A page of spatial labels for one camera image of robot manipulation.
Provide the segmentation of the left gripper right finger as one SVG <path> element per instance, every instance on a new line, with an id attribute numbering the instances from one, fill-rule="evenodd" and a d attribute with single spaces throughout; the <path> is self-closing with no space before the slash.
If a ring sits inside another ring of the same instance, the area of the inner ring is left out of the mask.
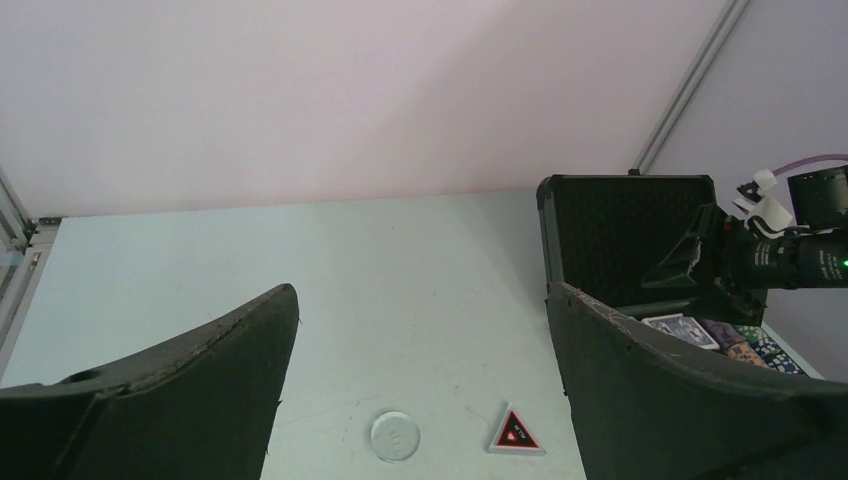
<path id="1" fill-rule="evenodd" d="M 547 317 L 590 479 L 843 479 L 847 387 L 707 351 L 552 283 Z"/>

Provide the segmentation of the triangular all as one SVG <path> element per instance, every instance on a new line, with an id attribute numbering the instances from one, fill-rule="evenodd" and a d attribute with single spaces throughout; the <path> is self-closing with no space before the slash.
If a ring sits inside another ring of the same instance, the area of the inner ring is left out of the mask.
<path id="1" fill-rule="evenodd" d="M 542 457 L 547 451 L 518 415 L 511 402 L 504 404 L 485 451 L 490 454 Z"/>

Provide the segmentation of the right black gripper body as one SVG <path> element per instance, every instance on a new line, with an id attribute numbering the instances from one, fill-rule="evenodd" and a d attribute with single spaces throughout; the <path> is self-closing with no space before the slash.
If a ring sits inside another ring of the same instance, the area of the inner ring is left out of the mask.
<path id="1" fill-rule="evenodd" d="M 695 242 L 688 274 L 700 289 L 688 304 L 688 315 L 734 325 L 760 325 L 768 293 L 746 278 L 750 248 L 757 237 L 716 204 L 699 207 L 688 234 Z"/>

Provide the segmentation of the blue card deck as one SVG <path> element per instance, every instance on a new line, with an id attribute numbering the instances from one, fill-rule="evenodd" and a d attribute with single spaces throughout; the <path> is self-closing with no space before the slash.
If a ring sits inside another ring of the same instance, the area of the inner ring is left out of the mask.
<path id="1" fill-rule="evenodd" d="M 641 322 L 655 330 L 704 350 L 719 350 L 717 341 L 694 318 L 682 314 L 671 314 L 644 318 Z"/>

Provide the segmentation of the clear round dealer button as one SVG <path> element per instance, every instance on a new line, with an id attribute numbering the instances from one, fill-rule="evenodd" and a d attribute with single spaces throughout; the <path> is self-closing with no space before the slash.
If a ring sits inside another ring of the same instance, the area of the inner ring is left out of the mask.
<path id="1" fill-rule="evenodd" d="M 370 431 L 371 446 L 383 462 L 400 463 L 410 459 L 418 450 L 421 432 L 408 414 L 385 412 L 375 419 Z"/>

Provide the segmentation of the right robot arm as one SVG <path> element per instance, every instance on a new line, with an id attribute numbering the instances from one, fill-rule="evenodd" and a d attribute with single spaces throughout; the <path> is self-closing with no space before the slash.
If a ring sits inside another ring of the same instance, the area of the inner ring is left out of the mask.
<path id="1" fill-rule="evenodd" d="M 823 169 L 788 178 L 792 207 L 768 195 L 769 170 L 741 186 L 737 218 L 701 205 L 672 251 L 642 280 L 646 288 L 700 289 L 686 316 L 758 326 L 773 289 L 836 289 L 847 285 L 847 170 Z"/>

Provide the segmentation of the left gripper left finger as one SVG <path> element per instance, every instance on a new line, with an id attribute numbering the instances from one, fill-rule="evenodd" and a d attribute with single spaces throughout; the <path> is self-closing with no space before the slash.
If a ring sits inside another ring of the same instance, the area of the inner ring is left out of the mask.
<path id="1" fill-rule="evenodd" d="M 1 392 L 5 479 L 257 479 L 297 329 L 296 290 L 52 384 Z"/>

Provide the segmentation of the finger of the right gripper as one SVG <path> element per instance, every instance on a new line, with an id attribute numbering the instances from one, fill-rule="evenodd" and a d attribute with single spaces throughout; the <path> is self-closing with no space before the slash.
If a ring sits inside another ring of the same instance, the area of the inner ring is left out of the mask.
<path id="1" fill-rule="evenodd" d="M 682 238 L 674 249 L 641 281 L 648 289 L 691 288 L 698 282 L 695 269 L 700 263 L 702 242 L 698 238 Z"/>

